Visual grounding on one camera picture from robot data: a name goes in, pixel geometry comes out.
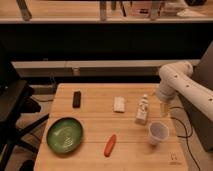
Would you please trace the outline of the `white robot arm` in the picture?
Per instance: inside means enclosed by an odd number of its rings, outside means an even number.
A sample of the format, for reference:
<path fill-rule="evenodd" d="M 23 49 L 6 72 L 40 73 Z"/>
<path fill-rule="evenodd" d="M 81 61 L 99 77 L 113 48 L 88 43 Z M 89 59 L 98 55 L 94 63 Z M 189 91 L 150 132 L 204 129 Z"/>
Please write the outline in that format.
<path fill-rule="evenodd" d="M 193 66 L 188 61 L 163 65 L 159 69 L 161 81 L 155 94 L 160 101 L 168 103 L 179 92 L 213 121 L 213 91 L 193 81 L 192 73 Z"/>

